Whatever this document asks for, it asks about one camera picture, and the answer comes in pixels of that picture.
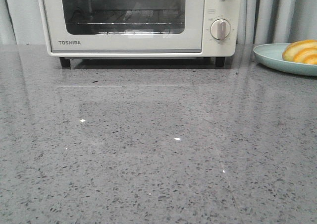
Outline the oven glass door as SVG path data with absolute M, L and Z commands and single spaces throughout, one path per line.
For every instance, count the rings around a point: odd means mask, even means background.
M 42 0 L 53 53 L 199 53 L 204 0 Z M 185 13 L 180 34 L 78 34 L 69 25 L 76 11 L 177 9 Z

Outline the golden croissant bread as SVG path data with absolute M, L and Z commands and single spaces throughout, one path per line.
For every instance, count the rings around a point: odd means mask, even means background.
M 282 53 L 282 58 L 285 61 L 316 65 L 317 41 L 303 40 L 291 43 Z

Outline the lower oven knob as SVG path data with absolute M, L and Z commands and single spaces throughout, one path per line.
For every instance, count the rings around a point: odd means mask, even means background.
M 224 40 L 231 31 L 230 23 L 225 19 L 216 20 L 210 27 L 210 33 L 217 40 Z

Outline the cream Toshiba toaster oven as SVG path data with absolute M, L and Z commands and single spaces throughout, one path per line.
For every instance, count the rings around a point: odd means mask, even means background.
M 48 31 L 42 0 L 38 0 L 44 28 L 48 54 L 60 59 L 62 67 L 70 67 L 72 58 L 82 59 L 178 59 L 215 58 L 217 66 L 223 66 L 225 59 L 234 55 L 237 43 L 237 29 L 241 0 L 204 0 L 202 49 L 199 53 L 53 53 L 48 44 Z M 230 34 L 224 40 L 217 40 L 210 33 L 211 25 L 218 19 L 225 19 L 231 25 Z

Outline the light green plate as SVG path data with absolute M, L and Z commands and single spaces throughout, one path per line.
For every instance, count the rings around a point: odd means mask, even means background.
M 266 67 L 281 72 L 316 77 L 317 66 L 304 63 L 285 61 L 282 53 L 289 43 L 263 44 L 253 48 L 256 60 Z

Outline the grey curtain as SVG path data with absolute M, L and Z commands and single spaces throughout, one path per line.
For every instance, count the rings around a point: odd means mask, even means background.
M 317 38 L 317 0 L 241 0 L 238 44 Z

